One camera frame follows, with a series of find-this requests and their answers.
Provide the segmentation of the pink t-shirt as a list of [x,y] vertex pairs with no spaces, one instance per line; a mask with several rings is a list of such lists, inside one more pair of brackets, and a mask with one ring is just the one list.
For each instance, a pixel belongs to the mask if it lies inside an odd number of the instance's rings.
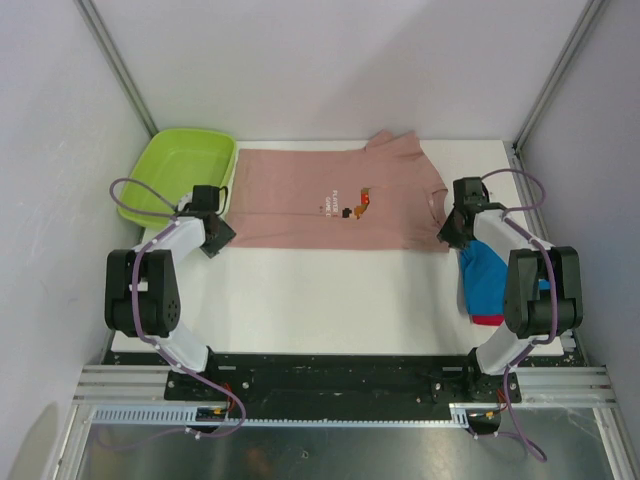
[[226,221],[236,248],[447,252],[448,189],[415,133],[354,150],[243,149]]

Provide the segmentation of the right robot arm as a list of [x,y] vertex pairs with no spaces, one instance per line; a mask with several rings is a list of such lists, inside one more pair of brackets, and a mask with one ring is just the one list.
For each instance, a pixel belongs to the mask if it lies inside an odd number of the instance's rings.
[[546,242],[513,220],[511,209],[490,200],[481,177],[454,181],[453,196],[438,239],[460,252],[479,241],[506,265],[504,321],[475,349],[478,366],[461,376],[463,393],[484,401],[497,389],[495,375],[581,325],[580,260],[574,248]]

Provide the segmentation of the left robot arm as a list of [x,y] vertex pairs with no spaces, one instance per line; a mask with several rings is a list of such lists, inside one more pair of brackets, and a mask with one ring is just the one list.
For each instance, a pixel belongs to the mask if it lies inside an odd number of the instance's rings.
[[[132,183],[166,205],[160,212],[136,209],[115,195],[115,187]],[[176,267],[194,251],[217,256],[236,233],[222,218],[229,200],[226,186],[196,185],[174,204],[140,180],[119,178],[109,193],[130,213],[160,218],[159,232],[131,249],[107,256],[104,318],[107,327],[151,346],[172,368],[188,373],[186,387],[197,398],[214,397],[220,374],[208,367],[210,349],[181,320]]]

